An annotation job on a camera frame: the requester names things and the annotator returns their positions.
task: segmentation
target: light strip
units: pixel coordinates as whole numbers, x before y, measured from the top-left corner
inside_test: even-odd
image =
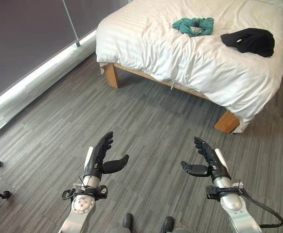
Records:
[[[89,35],[87,35],[82,40],[80,40],[79,41],[80,45],[84,44],[85,42],[93,38],[95,35],[96,35],[96,30],[94,30]],[[68,48],[61,51],[58,55],[54,56],[52,59],[48,60],[39,68],[34,70],[32,73],[27,75],[25,78],[23,78],[21,81],[19,81],[17,84],[12,86],[10,89],[8,89],[0,96],[0,105],[3,104],[5,101],[9,100],[11,97],[15,96],[17,93],[23,90],[28,84],[30,84],[33,80],[38,78],[43,73],[45,73],[47,70],[49,70],[56,64],[62,62],[64,59],[68,58],[71,55],[71,53],[77,49],[78,47],[76,47],[74,44],[69,46]]]
[[[80,45],[83,45],[88,40],[92,39],[96,35],[96,30],[92,31],[90,34],[88,34],[86,37],[84,37],[82,40],[80,40]]]

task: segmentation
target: white duvet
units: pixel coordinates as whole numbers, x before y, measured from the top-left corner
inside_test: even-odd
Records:
[[[212,35],[189,37],[172,28],[183,18],[212,17]],[[270,31],[269,58],[227,47],[220,35],[245,28]],[[282,0],[134,0],[96,32],[97,61],[120,63],[157,80],[173,80],[248,121],[278,90],[283,75]]]

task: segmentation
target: black hat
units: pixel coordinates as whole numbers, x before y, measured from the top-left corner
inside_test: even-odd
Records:
[[[225,45],[236,47],[240,52],[257,53],[263,57],[270,57],[273,54],[273,35],[264,29],[247,28],[220,37]]]

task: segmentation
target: gray carpet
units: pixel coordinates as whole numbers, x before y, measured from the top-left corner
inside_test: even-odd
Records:
[[[166,216],[193,233],[229,232],[228,216],[207,200],[210,178],[190,177],[180,161],[205,164],[193,147],[200,136],[224,154],[233,181],[283,216],[283,83],[243,134],[213,126],[225,109],[145,78],[119,71],[122,88],[109,87],[95,55],[20,114],[0,134],[0,233],[57,232],[70,202],[61,193],[78,182],[88,147],[114,131],[107,158],[130,155],[126,168],[104,175],[106,200],[86,232],[108,233],[123,216],[134,216],[135,233],[158,233]],[[277,220],[255,205],[258,223]],[[283,226],[265,232],[283,233]]]

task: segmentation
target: teal cloth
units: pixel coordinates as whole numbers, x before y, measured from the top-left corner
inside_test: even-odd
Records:
[[[179,30],[180,33],[189,36],[211,35],[213,32],[213,18],[182,18],[173,23],[173,28]]]

